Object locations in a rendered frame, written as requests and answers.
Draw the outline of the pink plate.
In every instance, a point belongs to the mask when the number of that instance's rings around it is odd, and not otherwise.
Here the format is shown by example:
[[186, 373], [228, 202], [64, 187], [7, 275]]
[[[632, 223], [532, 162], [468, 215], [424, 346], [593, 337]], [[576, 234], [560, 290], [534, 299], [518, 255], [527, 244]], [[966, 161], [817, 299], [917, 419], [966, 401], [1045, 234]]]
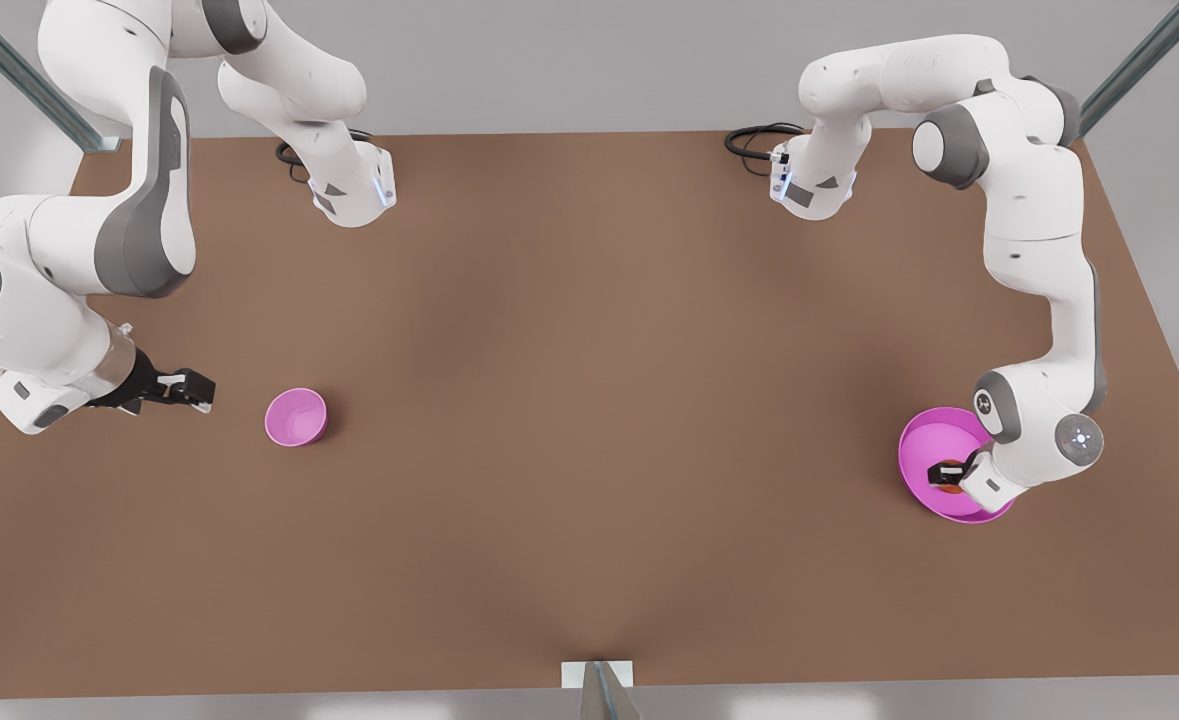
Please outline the pink plate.
[[905, 488], [924, 509], [963, 524], [987, 523], [1010, 509], [986, 511], [964, 493], [946, 493], [929, 483], [927, 470], [944, 460], [963, 461], [990, 442], [976, 415], [959, 407], [933, 407], [905, 424], [897, 445], [897, 462]]

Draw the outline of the small pink bowl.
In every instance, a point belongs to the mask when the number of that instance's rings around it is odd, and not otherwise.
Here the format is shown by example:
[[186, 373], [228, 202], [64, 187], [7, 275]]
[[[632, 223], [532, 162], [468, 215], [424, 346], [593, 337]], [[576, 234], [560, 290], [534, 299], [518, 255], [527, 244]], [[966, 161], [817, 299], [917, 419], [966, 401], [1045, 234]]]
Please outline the small pink bowl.
[[275, 445], [311, 445], [328, 428], [327, 401], [310, 388], [286, 389], [266, 407], [264, 430]]

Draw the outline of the silver frame post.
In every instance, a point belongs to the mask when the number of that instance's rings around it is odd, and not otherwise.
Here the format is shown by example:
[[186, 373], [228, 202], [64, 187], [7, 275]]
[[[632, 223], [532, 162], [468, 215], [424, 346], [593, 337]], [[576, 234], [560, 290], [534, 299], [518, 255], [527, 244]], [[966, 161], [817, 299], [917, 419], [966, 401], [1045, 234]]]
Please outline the silver frame post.
[[33, 67], [17, 47], [9, 45], [0, 35], [0, 75], [7, 79], [9, 85], [21, 92], [26, 99], [39, 108], [41, 113], [53, 123], [62, 136], [83, 152], [116, 152], [121, 146], [121, 140], [113, 136], [100, 136], [94, 127], [75, 108], [65, 100], [65, 97], [51, 85], [39, 70]]
[[579, 689], [579, 720], [641, 720], [630, 688], [634, 662], [594, 660], [561, 663], [561, 687]]
[[1084, 100], [1076, 137], [1088, 136], [1178, 44], [1179, 0]]

